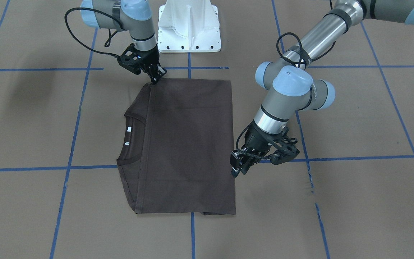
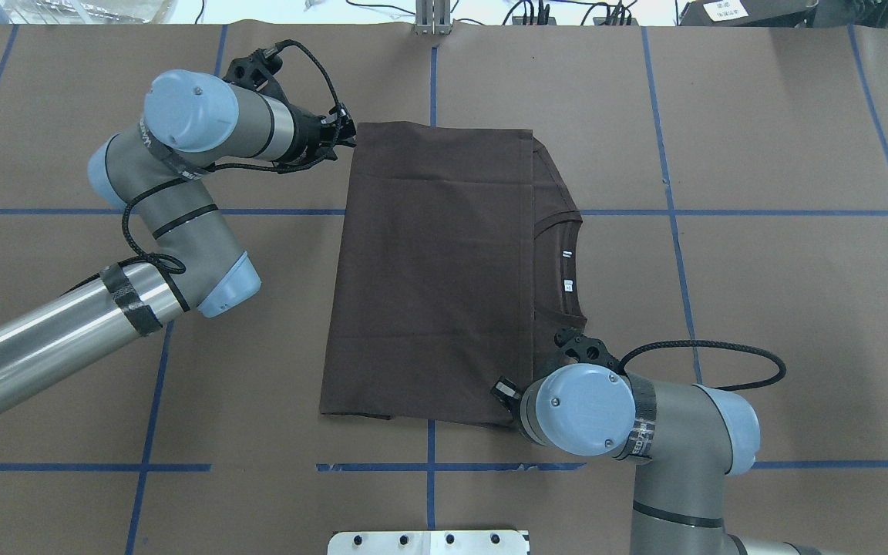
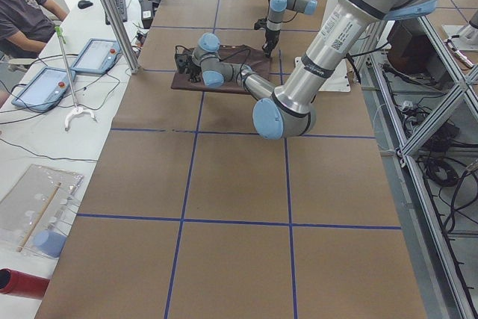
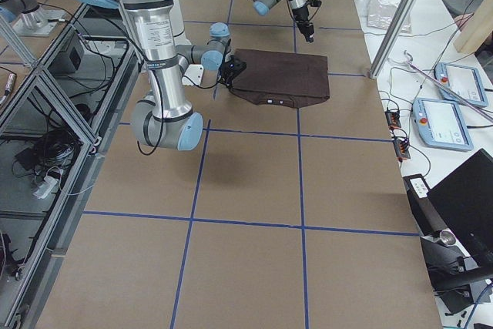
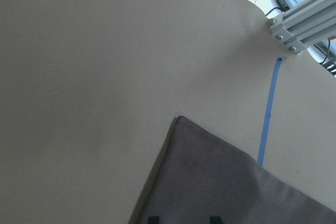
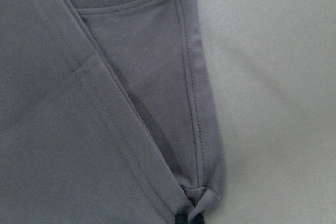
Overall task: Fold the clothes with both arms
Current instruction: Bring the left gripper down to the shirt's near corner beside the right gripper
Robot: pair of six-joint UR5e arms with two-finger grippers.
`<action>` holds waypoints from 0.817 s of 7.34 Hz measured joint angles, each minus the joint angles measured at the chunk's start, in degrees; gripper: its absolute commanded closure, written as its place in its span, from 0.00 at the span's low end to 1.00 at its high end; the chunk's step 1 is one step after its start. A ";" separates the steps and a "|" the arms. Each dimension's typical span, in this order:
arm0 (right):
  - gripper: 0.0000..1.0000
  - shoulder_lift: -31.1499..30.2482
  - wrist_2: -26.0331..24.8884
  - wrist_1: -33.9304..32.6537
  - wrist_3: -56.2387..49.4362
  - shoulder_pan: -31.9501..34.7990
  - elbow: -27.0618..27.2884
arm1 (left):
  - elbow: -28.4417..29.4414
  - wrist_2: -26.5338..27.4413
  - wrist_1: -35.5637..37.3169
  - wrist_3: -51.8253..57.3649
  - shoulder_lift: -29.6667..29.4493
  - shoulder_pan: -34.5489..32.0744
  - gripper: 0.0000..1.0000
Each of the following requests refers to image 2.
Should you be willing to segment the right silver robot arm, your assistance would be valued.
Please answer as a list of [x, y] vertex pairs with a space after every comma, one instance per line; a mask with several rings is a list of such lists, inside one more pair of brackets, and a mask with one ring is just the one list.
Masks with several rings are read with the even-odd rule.
[[632, 554], [819, 552], [726, 530], [726, 479], [748, 472], [761, 446], [758, 417], [740, 395], [595, 363], [570, 363], [527, 388], [503, 377], [491, 393], [537, 445], [637, 467]]

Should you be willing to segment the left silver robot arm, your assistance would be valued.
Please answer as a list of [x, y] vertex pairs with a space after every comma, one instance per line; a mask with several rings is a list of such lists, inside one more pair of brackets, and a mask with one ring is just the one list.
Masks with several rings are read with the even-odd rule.
[[0, 415], [197, 310], [214, 318], [261, 287], [204, 180], [236, 168], [297, 173], [355, 144], [338, 97], [325, 115], [293, 105], [274, 71], [159, 74], [143, 113], [89, 159], [95, 192], [121, 212], [133, 256], [0, 327]]

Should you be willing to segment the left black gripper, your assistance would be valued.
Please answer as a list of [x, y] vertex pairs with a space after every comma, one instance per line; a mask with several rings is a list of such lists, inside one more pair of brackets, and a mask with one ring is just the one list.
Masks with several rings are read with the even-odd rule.
[[291, 167], [317, 161], [335, 161], [335, 147], [357, 147], [355, 120], [348, 109], [332, 108], [327, 116], [314, 115], [300, 108], [291, 108], [290, 112], [294, 123], [290, 144]]

